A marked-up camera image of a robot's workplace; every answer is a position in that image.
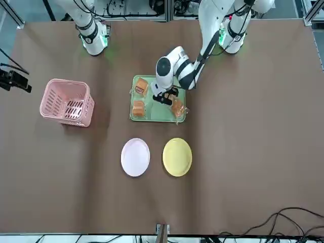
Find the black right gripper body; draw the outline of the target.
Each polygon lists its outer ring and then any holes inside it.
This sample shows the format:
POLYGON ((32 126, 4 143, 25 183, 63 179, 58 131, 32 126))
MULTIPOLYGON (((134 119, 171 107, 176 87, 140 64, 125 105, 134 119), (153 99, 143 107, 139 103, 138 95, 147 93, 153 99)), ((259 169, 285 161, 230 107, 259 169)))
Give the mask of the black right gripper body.
POLYGON ((1 69, 1 71, 0 71, 1 88, 6 91, 9 91, 11 89, 10 81, 11 81, 11 79, 9 77, 9 73, 1 69))

